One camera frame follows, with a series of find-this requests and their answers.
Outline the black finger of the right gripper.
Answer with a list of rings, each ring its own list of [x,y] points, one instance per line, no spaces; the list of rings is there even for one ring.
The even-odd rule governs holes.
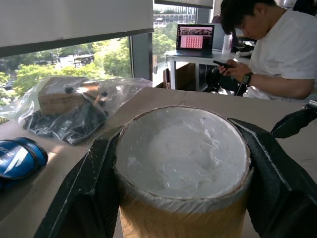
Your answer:
[[[271,130],[275,138],[288,138],[298,134],[300,130],[317,119],[317,108],[304,106],[303,109],[286,115]]]

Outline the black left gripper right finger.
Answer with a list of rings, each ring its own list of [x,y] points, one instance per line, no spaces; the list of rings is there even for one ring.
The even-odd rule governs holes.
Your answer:
[[[260,238],[317,238],[317,183],[266,130],[238,119],[254,175],[247,203]]]

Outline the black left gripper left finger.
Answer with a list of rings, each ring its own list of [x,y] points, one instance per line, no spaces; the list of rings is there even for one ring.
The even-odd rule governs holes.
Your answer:
[[[113,238],[119,209],[119,193],[113,164],[123,128],[110,127],[81,144],[79,162],[58,189],[34,238],[57,238],[68,212],[79,208],[87,237]]]

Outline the black smartphone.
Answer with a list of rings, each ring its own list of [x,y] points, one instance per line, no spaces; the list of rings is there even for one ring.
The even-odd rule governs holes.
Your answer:
[[[224,68],[228,69],[228,68],[233,68],[233,66],[231,65],[228,65],[226,63],[223,63],[223,62],[220,62],[220,61],[216,61],[216,60],[213,60],[213,63],[219,65],[219,66],[223,66]]]

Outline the brown tape roll white core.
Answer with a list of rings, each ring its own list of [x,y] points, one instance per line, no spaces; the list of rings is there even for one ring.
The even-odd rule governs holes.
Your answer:
[[[114,171],[124,238],[241,238],[250,150],[221,116],[168,106],[135,117]]]

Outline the person's left hand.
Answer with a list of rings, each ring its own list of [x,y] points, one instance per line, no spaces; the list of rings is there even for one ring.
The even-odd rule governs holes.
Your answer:
[[[243,82],[244,75],[251,72],[250,68],[244,63],[228,60],[226,64],[232,66],[232,68],[225,68],[224,66],[219,65],[218,70],[220,74],[223,74],[224,76],[231,76],[240,83]]]

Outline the black wristwatch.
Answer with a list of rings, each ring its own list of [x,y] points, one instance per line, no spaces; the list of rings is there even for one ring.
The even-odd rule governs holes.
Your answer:
[[[250,86],[250,82],[253,75],[254,73],[252,72],[246,73],[242,78],[242,83],[245,84],[247,87]]]

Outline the clear bag of wooden parts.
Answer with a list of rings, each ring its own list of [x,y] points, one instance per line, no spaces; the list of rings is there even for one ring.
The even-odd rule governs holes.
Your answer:
[[[0,117],[37,136],[71,145],[93,135],[117,110],[152,82],[143,78],[93,80],[50,76],[7,106]]]

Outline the person in white t-shirt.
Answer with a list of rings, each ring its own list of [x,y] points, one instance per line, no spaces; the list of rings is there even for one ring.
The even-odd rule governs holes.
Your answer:
[[[314,79],[315,87],[317,17],[284,9],[275,0],[223,0],[220,13],[226,34],[239,29],[245,37],[256,41],[247,64],[252,73],[286,79]],[[251,85],[244,93],[247,98],[287,102],[306,101],[309,96],[303,100],[277,97]]]

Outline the white plastic bottle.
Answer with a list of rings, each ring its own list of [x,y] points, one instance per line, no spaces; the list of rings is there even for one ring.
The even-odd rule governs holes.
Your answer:
[[[222,54],[223,55],[228,55],[231,53],[231,48],[232,48],[232,40],[233,40],[233,35],[224,35],[223,37],[223,46],[222,46]]]

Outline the brown cardboard box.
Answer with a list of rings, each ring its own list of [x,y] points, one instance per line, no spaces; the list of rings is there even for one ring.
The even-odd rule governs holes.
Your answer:
[[[169,68],[163,71],[162,87],[171,88],[171,73]],[[196,89],[196,66],[194,63],[186,63],[175,71],[175,89],[184,91],[195,91]]]

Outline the white desk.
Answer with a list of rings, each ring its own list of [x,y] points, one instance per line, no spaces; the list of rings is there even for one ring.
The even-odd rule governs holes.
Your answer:
[[[220,50],[213,49],[213,57],[212,58],[204,58],[204,57],[189,57],[183,55],[177,55],[176,51],[168,51],[165,53],[166,60],[170,64],[170,83],[171,89],[177,89],[177,76],[176,76],[176,65],[177,62],[187,62],[195,64],[195,91],[202,92],[206,89],[207,84],[202,82],[199,79],[199,65],[212,65],[217,66],[213,61],[221,61],[225,62],[229,59],[234,59],[235,61],[242,62],[245,64],[249,64],[248,58],[238,58],[235,53],[223,54]]]

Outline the open black laptop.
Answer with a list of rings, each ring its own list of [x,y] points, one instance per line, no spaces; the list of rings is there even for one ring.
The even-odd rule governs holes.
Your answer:
[[[176,56],[212,58],[214,25],[178,24]]]

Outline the white roller blind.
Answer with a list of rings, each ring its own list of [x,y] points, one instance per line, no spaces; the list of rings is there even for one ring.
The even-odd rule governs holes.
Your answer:
[[[0,58],[153,31],[153,0],[0,0]]]

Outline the dark window frame post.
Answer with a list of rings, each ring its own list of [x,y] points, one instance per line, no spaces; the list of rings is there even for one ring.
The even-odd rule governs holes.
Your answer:
[[[153,80],[152,33],[129,37],[131,75],[133,78]]]

